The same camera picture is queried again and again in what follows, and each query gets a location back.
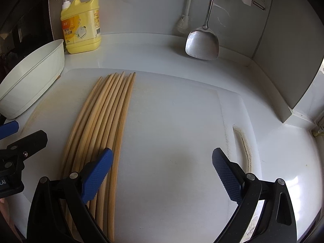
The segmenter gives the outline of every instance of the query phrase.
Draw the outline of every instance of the black clamp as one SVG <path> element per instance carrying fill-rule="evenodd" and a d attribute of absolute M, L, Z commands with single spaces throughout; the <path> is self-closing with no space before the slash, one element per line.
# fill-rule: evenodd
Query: black clamp
<path fill-rule="evenodd" d="M 0 198 L 24 190 L 21 181 L 21 172 L 25 168 L 24 160 L 45 148 L 46 145 L 47 134 L 39 130 L 8 145 L 7 149 L 0 150 Z"/>
<path fill-rule="evenodd" d="M 106 148 L 95 162 L 87 163 L 80 173 L 74 172 L 65 179 L 55 181 L 42 177 L 30 207 L 27 242 L 79 242 L 73 238 L 63 213 L 60 202 L 65 199 L 83 242 L 109 243 L 86 204 L 95 197 L 112 162 L 112 151 Z"/>
<path fill-rule="evenodd" d="M 264 200 L 262 212 L 251 239 L 246 242 L 297 242 L 293 205 L 283 179 L 267 182 L 252 173 L 245 174 L 237 163 L 230 162 L 220 148 L 214 150 L 212 160 L 227 194 L 238 204 L 214 243 L 239 243 L 259 200 Z"/>

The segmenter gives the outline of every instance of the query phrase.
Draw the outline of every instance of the white plastic basin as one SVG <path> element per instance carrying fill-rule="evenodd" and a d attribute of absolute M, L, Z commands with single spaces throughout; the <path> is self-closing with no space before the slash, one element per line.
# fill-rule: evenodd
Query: white plastic basin
<path fill-rule="evenodd" d="M 8 119 L 22 114 L 54 83 L 63 67 L 63 39 L 29 54 L 0 84 L 0 113 Z"/>

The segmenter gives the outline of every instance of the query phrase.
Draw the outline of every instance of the yellow dish soap bottle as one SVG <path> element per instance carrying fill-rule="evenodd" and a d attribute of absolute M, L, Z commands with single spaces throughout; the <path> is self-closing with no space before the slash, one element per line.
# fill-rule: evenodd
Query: yellow dish soap bottle
<path fill-rule="evenodd" d="M 64 0 L 61 12 L 62 29 L 69 53 L 95 50 L 101 42 L 99 0 L 81 2 Z"/>

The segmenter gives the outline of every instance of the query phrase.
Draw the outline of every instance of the bundle of chopsticks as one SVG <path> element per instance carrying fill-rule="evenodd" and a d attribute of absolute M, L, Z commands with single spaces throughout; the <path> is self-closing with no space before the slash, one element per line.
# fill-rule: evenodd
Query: bundle of chopsticks
<path fill-rule="evenodd" d="M 72 128 L 61 165 L 62 178 L 65 178 L 96 160 L 106 147 L 113 151 L 111 170 L 96 197 L 88 202 L 91 214 L 110 241 L 114 241 L 118 163 L 134 80 L 135 73 L 125 76 L 124 72 L 98 79 Z M 72 229 L 74 225 L 67 207 L 65 214 Z"/>

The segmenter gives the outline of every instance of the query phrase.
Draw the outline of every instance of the metal spatula handle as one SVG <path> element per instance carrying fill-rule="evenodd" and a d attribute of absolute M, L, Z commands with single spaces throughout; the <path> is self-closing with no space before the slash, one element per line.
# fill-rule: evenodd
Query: metal spatula handle
<path fill-rule="evenodd" d="M 208 11 L 207 11 L 207 15 L 206 15 L 205 23 L 204 23 L 204 25 L 202 26 L 202 28 L 203 28 L 204 30 L 207 30 L 207 29 L 208 29 L 208 20 L 209 20 L 209 17 L 210 17 L 210 13 L 211 13 L 211 11 L 212 11 L 213 1 L 214 1 L 214 0 L 209 0 L 209 6 L 208 6 Z"/>

